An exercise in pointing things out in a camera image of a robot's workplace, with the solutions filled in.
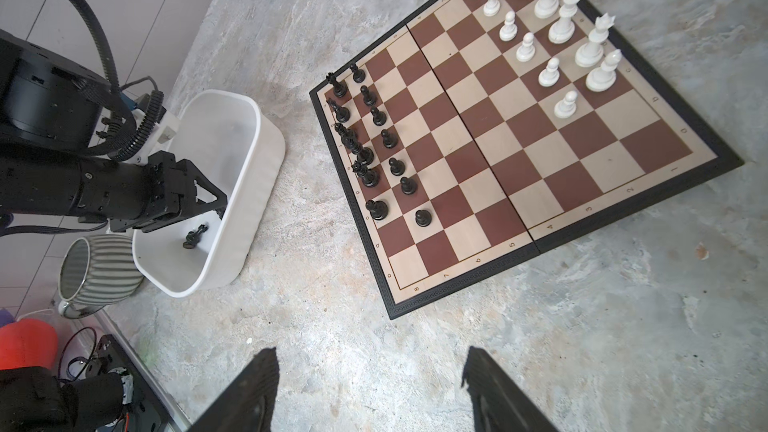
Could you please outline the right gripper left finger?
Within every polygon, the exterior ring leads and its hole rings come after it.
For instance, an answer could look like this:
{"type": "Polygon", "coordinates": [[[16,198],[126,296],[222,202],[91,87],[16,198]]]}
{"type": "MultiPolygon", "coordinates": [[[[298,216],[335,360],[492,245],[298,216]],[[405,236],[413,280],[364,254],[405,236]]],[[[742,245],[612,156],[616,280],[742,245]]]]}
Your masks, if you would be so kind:
{"type": "Polygon", "coordinates": [[[276,348],[262,349],[188,431],[270,431],[278,385],[276,348]]]}

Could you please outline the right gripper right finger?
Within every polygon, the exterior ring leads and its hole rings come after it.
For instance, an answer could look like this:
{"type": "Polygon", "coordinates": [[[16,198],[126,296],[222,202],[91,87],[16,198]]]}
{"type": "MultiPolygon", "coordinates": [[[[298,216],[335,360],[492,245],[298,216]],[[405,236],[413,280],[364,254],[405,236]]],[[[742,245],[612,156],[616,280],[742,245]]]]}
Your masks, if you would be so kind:
{"type": "Polygon", "coordinates": [[[558,431],[482,348],[469,347],[462,386],[471,398],[475,431],[558,431]]]}

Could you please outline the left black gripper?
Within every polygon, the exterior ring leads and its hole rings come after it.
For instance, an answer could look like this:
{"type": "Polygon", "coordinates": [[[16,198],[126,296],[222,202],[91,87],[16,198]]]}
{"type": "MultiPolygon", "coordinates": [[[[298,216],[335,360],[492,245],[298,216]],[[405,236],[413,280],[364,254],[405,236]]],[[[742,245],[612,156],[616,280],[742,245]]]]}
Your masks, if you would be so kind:
{"type": "Polygon", "coordinates": [[[152,154],[142,168],[143,196],[135,218],[109,221],[112,232],[138,229],[152,232],[204,213],[197,198],[198,168],[187,159],[177,161],[166,151],[152,154]]]}

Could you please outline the black chess queen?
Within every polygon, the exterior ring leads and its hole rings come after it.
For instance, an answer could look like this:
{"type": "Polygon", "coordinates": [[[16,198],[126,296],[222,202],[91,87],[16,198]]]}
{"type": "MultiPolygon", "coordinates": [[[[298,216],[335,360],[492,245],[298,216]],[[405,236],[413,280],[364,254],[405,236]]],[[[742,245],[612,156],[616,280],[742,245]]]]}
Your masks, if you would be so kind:
{"type": "Polygon", "coordinates": [[[389,212],[389,207],[383,200],[368,200],[365,203],[365,207],[370,213],[371,218],[375,221],[384,220],[389,212]]]}

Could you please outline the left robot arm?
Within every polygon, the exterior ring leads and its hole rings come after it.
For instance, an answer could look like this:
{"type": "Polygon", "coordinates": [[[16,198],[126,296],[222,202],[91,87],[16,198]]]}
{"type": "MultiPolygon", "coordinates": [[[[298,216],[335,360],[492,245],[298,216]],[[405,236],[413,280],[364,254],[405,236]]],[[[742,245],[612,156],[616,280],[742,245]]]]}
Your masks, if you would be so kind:
{"type": "Polygon", "coordinates": [[[91,230],[152,232],[215,211],[227,196],[188,159],[166,151],[134,164],[165,116],[164,95],[124,95],[105,32],[86,0],[68,0],[104,73],[7,32],[1,34],[1,233],[64,233],[20,226],[18,214],[76,217],[91,230]]]}

